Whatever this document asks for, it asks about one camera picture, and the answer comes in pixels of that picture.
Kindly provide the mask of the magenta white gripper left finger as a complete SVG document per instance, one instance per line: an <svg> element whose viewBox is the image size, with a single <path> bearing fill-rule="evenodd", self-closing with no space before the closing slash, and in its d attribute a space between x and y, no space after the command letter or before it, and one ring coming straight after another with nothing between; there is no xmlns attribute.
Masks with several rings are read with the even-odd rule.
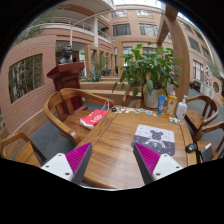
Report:
<svg viewBox="0 0 224 224"><path fill-rule="evenodd" d="M84 144L67 154L58 153L42 166L56 176L80 185L92 154L92 143Z"/></svg>

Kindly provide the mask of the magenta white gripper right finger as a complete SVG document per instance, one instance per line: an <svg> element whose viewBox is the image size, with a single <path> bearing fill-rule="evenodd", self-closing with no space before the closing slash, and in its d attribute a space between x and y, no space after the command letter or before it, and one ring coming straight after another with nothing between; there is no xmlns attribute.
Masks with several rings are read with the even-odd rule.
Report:
<svg viewBox="0 0 224 224"><path fill-rule="evenodd" d="M168 154L158 154L138 143L134 144L133 153L145 185L182 169Z"/></svg>

